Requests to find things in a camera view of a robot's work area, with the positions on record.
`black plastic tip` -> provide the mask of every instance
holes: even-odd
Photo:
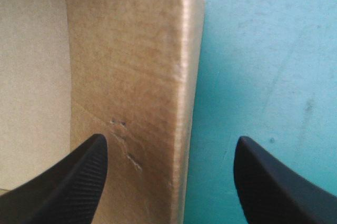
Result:
[[[240,137],[234,181],[249,224],[336,224],[337,198]]]
[[[0,223],[89,224],[106,173],[106,140],[95,134],[35,179],[1,196]]]

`teal wall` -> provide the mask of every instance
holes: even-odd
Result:
[[[206,0],[185,224],[244,224],[240,135],[337,194],[337,0]]]

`textured black plastic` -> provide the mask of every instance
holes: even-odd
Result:
[[[95,134],[35,179],[0,197],[0,224],[90,224],[107,172],[107,145]]]
[[[234,181],[249,224],[336,224],[337,198],[240,137]]]

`cardboard box flap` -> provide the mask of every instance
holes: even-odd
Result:
[[[182,223],[203,0],[0,7],[0,189],[102,133],[108,175],[93,223]]]

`scuff mark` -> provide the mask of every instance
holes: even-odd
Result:
[[[300,31],[298,37],[290,45],[290,48],[288,49],[288,53],[283,58],[283,60],[280,64],[280,67],[278,68],[278,70],[277,70],[277,72],[276,72],[276,74],[275,74],[275,76],[272,80],[272,83],[270,84],[270,86],[267,89],[266,100],[264,101],[263,106],[262,106],[262,113],[264,113],[266,107],[268,106],[269,101],[270,101],[270,97],[272,96],[272,94],[275,90],[275,87],[280,80],[280,77],[281,77],[282,73],[286,70],[286,68],[289,64],[289,61],[291,60],[291,58],[292,58],[292,56],[295,52],[295,49],[299,46],[299,43],[302,40],[304,34],[312,27],[313,27],[313,25],[307,25],[307,26],[303,27],[302,30]]]
[[[136,168],[136,170],[143,172],[143,167],[142,165],[136,161],[136,159],[134,158],[134,156],[130,153],[126,154],[126,157],[131,161],[131,163],[133,164],[133,166]]]
[[[296,161],[299,159],[299,156],[301,155],[301,151],[306,140],[306,133],[308,131],[308,126],[310,124],[314,109],[315,109],[315,99],[313,94],[313,97],[309,98],[305,103],[303,120],[300,129],[300,134],[298,136],[298,144],[296,147],[293,164],[296,164]]]

